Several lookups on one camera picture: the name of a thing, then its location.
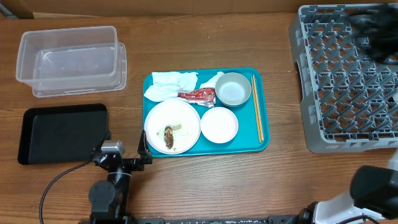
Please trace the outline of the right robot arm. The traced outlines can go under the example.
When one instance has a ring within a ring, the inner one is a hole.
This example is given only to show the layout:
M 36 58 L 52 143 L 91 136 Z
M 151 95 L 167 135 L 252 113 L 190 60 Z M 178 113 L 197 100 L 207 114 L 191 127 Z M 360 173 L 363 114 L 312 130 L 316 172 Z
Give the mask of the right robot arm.
M 289 27 L 314 153 L 397 147 L 397 4 L 304 5 Z M 291 223 L 379 223 L 397 218 L 397 158 L 362 166 L 339 196 Z

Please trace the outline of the large white napkin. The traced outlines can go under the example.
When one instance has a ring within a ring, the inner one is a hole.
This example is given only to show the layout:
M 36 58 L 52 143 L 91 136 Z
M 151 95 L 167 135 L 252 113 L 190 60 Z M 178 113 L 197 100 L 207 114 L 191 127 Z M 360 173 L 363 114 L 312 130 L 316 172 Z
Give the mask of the large white napkin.
M 197 72 L 152 72 L 153 84 L 144 92 L 144 96 L 161 102 L 178 97 L 179 93 L 190 93 L 196 87 Z

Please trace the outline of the red snack wrapper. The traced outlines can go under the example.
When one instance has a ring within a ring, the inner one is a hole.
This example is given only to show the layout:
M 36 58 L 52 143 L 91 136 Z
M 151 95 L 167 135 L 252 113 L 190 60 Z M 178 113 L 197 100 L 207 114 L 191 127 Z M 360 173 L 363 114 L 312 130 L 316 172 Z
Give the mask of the red snack wrapper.
M 189 93 L 178 93 L 178 98 L 190 104 L 197 104 L 206 108 L 212 108 L 216 104 L 214 88 L 200 88 Z

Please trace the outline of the small white napkin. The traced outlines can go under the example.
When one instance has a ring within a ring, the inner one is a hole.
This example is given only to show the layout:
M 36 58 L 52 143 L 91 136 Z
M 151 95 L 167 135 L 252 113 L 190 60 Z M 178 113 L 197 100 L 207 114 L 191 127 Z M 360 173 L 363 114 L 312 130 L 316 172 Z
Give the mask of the small white napkin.
M 212 78 L 210 78 L 207 82 L 202 83 L 200 85 L 200 88 L 215 88 L 216 86 L 216 82 L 218 81 L 218 79 L 220 77 L 222 77 L 224 75 L 224 72 L 218 72 L 215 76 L 213 76 Z

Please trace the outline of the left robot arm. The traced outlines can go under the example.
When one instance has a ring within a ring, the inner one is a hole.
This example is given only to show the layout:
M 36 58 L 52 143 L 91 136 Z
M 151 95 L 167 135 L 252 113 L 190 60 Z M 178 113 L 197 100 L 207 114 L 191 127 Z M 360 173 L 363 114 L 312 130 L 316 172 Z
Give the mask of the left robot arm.
M 106 180 L 92 185 L 88 198 L 91 203 L 90 223 L 135 223 L 135 218 L 126 211 L 132 173 L 143 171 L 152 164 L 153 157 L 147 142 L 146 132 L 141 132 L 138 158 L 123 158 L 121 141 L 112 141 L 108 132 L 102 143 L 96 146 L 91 158 L 96 166 L 108 172 Z

